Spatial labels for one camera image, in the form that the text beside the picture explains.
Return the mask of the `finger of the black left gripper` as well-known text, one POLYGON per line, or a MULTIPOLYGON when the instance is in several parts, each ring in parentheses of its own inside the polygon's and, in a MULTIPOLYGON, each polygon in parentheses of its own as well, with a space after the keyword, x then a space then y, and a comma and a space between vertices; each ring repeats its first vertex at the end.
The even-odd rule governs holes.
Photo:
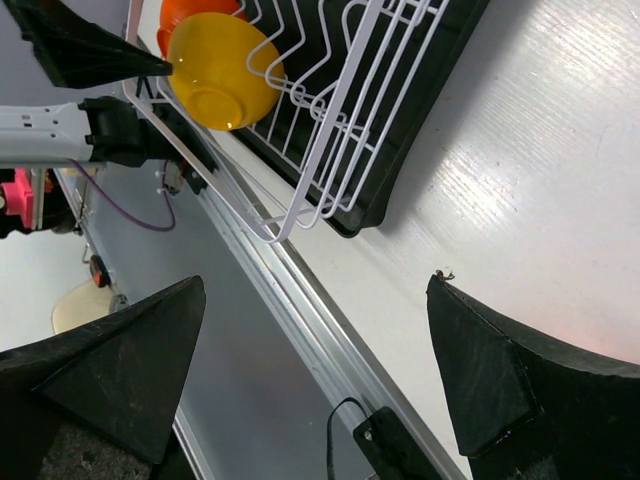
POLYGON ((17 0, 4 5, 56 87, 87 89, 173 71, 169 62, 85 20, 61 1, 17 0))

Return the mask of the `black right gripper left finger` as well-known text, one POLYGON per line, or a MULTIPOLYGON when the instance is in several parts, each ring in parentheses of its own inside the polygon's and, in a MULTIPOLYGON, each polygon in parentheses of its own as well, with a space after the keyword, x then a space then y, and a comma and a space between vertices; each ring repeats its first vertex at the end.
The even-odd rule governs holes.
POLYGON ((201 330, 203 280, 1 354, 4 479, 149 479, 201 330))

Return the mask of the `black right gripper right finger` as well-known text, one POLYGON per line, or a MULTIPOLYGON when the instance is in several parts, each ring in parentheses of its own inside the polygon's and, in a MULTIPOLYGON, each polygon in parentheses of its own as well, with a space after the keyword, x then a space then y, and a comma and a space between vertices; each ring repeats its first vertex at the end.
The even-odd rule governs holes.
POLYGON ((511 319, 441 274, 426 296, 457 447, 473 478, 638 478, 638 365, 511 319))

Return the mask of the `orange plastic bowl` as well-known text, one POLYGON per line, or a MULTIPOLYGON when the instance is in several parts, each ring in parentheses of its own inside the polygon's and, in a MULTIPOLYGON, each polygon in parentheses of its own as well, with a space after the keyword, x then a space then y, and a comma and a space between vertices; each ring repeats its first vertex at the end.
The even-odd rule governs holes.
POLYGON ((156 40, 163 58, 167 56, 171 35, 184 19, 201 13, 236 15, 246 20, 244 7, 236 0, 164 0, 161 4, 156 40))

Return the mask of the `yellow plastic bowl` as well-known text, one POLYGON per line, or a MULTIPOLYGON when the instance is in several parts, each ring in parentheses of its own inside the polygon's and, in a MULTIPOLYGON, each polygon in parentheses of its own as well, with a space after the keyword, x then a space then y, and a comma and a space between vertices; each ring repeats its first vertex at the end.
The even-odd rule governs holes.
POLYGON ((168 45, 171 89, 187 113, 208 129, 253 125, 276 105, 285 79, 279 52, 250 23, 215 12, 180 22, 168 45))

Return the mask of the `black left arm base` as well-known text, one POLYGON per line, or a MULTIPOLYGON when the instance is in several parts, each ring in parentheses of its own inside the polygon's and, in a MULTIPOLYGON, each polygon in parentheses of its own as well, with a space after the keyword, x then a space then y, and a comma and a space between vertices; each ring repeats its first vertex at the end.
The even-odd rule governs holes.
MULTIPOLYGON (((205 142, 174 107, 168 103, 157 103, 153 105, 153 112, 210 172, 217 168, 214 156, 205 142)), ((169 160, 172 162, 179 168, 186 183, 196 195, 207 188, 207 183, 201 175, 151 124, 148 125, 148 134, 148 159, 169 160)))

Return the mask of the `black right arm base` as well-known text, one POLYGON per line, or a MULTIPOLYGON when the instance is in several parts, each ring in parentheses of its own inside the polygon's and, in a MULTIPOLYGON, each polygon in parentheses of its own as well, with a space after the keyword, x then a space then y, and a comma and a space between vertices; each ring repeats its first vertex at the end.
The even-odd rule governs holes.
POLYGON ((414 440, 398 415, 387 406, 368 414, 354 397, 340 401, 331 411, 326 422, 326 470, 327 478, 335 479, 333 419, 339 409, 351 404, 364 416, 353 430, 352 437, 373 468, 372 478, 436 480, 443 479, 434 464, 414 440))

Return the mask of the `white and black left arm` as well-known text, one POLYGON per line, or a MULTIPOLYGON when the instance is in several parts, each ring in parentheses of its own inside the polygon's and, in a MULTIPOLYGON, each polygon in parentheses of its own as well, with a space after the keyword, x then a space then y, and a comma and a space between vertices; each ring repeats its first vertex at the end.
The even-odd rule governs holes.
MULTIPOLYGON (((172 71, 169 62, 85 20, 61 1, 8 1, 5 6, 56 87, 86 89, 172 71)), ((150 159, 176 157, 150 121, 112 96, 1 109, 1 161, 9 166, 75 161, 139 167, 150 159)))

